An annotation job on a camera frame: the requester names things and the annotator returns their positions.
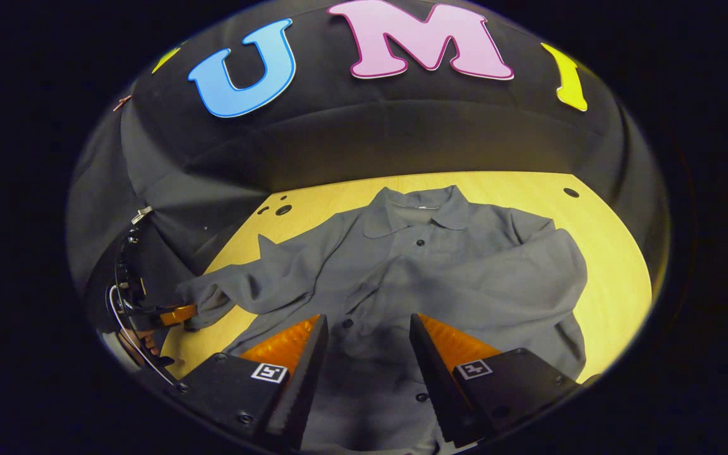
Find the gray shirt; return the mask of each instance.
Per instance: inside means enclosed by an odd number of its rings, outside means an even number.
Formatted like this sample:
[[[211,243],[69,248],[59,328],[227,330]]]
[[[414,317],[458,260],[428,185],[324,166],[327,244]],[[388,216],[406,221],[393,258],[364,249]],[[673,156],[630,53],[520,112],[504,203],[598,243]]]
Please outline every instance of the gray shirt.
[[[384,188],[275,245],[260,259],[181,283],[193,328],[233,305],[259,314],[225,349],[239,355],[314,314],[329,347],[303,436],[306,452],[399,449],[433,453],[442,440],[410,340],[424,313],[499,351],[528,348],[577,378],[586,363],[572,310],[586,263],[572,237],[546,219],[468,202],[456,186],[402,194]]]

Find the yellow wooden surface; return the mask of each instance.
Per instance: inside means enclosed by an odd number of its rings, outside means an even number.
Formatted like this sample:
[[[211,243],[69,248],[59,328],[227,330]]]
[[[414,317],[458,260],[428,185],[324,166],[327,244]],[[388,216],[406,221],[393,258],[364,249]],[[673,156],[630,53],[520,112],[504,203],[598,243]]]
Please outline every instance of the yellow wooden surface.
[[[514,207],[555,220],[577,242],[586,259],[588,282],[575,308],[586,341],[586,368],[578,382],[603,372],[624,351],[647,317],[651,287],[645,260],[616,214],[575,176],[554,173],[436,173],[363,179],[276,193],[226,243],[205,273],[260,258],[257,235],[286,241],[326,221],[336,212],[369,204],[387,186],[401,193],[457,185],[468,201]],[[564,188],[578,192],[573,198]],[[293,206],[285,215],[275,212]],[[228,346],[255,318],[240,307],[208,328],[167,335],[162,354],[176,360],[168,371],[180,378]]]

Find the screw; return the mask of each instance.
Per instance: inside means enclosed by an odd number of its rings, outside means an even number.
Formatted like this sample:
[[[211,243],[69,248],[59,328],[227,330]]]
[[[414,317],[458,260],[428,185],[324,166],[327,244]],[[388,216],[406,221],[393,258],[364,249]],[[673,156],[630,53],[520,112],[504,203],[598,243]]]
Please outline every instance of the screw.
[[[248,425],[249,423],[252,423],[255,421],[254,417],[251,417],[251,415],[246,414],[245,412],[239,412],[238,413],[238,421],[242,423],[243,425]]]

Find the pink letter m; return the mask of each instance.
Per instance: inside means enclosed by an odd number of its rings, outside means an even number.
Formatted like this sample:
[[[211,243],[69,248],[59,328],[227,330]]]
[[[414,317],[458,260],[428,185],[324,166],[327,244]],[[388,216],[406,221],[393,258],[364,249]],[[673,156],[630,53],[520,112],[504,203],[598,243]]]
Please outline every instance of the pink letter m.
[[[343,15],[353,31],[360,59],[350,72],[357,78],[399,75],[408,68],[407,61],[392,54],[387,37],[427,70],[439,68],[451,39],[457,49],[451,60],[455,70],[492,80],[513,78],[485,28],[486,18],[467,9],[434,5],[425,22],[383,0],[340,3],[327,12]]]

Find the wire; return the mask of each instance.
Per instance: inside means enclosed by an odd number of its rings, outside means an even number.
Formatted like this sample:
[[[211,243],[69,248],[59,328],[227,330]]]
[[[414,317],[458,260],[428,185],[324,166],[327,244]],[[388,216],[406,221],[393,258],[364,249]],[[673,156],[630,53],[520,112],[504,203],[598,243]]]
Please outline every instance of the wire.
[[[122,320],[119,319],[118,312],[116,311],[116,307],[114,306],[114,291],[118,292],[118,298],[120,300],[122,300],[121,297],[119,297],[118,287],[116,287],[116,285],[112,285],[112,287],[109,289],[109,303],[111,304],[110,306],[112,308],[112,311],[114,312],[114,317],[116,317],[116,321],[119,323],[119,327],[122,328],[125,331],[125,333],[128,333],[128,330],[125,329],[125,326],[122,324]],[[156,368],[156,365],[154,365],[153,362],[151,362],[150,359],[148,359],[148,356],[145,355],[145,352],[143,352],[142,349],[140,349],[139,346],[137,346],[133,342],[133,339],[131,339],[130,336],[128,336],[126,338],[127,338],[128,342],[131,343],[131,346],[133,346],[133,348],[136,349],[136,351],[139,353],[139,355],[142,356],[142,359],[145,359],[145,363],[147,363],[147,365],[150,365],[151,368],[153,368],[156,372],[158,372],[158,374],[161,375],[162,379],[166,380],[168,384],[170,384],[172,386],[176,386],[175,384],[173,384],[172,381],[167,379],[167,377],[164,375],[164,373],[160,372],[159,369]]]

